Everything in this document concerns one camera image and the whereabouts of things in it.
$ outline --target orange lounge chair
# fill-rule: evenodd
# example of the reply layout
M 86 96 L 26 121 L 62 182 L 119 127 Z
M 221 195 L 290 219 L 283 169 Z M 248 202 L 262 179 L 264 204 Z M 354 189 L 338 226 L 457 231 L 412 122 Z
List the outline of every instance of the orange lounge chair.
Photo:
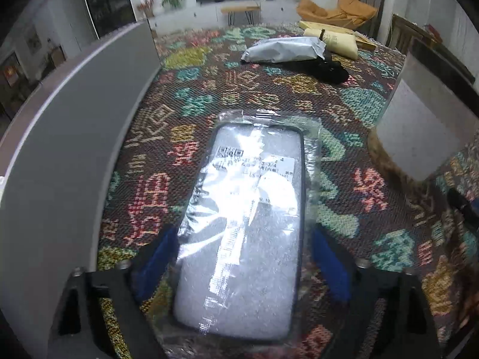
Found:
M 311 0 L 301 0 L 296 12 L 303 20 L 355 30 L 371 19 L 378 9 L 359 0 L 338 0 L 338 7 L 326 10 Z

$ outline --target small wooden table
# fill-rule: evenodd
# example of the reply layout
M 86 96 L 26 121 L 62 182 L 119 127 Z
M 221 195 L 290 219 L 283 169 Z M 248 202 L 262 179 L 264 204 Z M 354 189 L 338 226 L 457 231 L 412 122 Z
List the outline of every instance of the small wooden table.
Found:
M 260 5 L 237 5 L 235 7 L 223 7 L 221 13 L 228 13 L 228 25 L 232 26 L 235 23 L 235 13 L 244 12 L 249 24 L 254 24 L 254 11 L 260 11 Z

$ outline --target gray partition panel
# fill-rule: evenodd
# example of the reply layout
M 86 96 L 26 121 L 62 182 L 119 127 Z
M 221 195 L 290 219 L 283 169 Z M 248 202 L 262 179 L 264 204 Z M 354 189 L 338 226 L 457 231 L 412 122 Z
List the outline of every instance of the gray partition panel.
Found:
M 71 270 L 95 269 L 111 173 L 160 67 L 146 22 L 99 40 L 79 60 L 23 135 L 0 203 L 0 308 L 33 358 L 46 357 Z

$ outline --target plastic-wrapped phone case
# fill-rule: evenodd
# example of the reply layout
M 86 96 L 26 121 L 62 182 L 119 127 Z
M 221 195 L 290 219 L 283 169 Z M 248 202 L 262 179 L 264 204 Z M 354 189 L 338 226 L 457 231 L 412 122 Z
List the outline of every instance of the plastic-wrapped phone case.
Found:
M 304 193 L 299 129 L 228 123 L 216 130 L 180 226 L 179 322 L 243 339 L 288 335 Z

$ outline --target carpet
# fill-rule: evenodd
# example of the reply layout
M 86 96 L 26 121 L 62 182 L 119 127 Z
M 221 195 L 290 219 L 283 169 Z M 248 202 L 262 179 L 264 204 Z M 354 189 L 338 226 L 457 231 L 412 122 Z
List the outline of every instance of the carpet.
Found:
M 178 222 L 221 110 L 301 112 L 321 117 L 324 127 L 317 221 L 351 253 L 378 268 L 415 267 L 444 342 L 461 293 L 457 271 L 473 260 L 476 250 L 475 239 L 447 209 L 445 192 L 455 185 L 470 200 L 479 196 L 479 144 L 466 147 L 441 169 L 421 203 L 406 200 L 375 170 L 366 147 L 404 56 L 385 47 L 360 50 L 357 61 L 335 55 L 351 75 L 338 86 L 280 68 L 240 64 L 242 52 L 257 40 L 301 33 L 294 26 L 248 26 L 156 40 L 164 68 L 149 87 L 119 153 L 105 201 L 98 269 L 131 258 L 164 224 Z M 446 246 L 454 229 L 459 245 L 451 254 Z M 301 299 L 306 315 L 303 340 L 292 356 L 316 358 L 346 309 L 330 301 L 314 265 L 305 273 L 312 289 Z M 149 306 L 147 301 L 142 309 Z M 128 358 L 111 302 L 104 299 L 102 307 L 118 356 Z M 370 352 L 377 325 L 371 326 L 363 357 Z

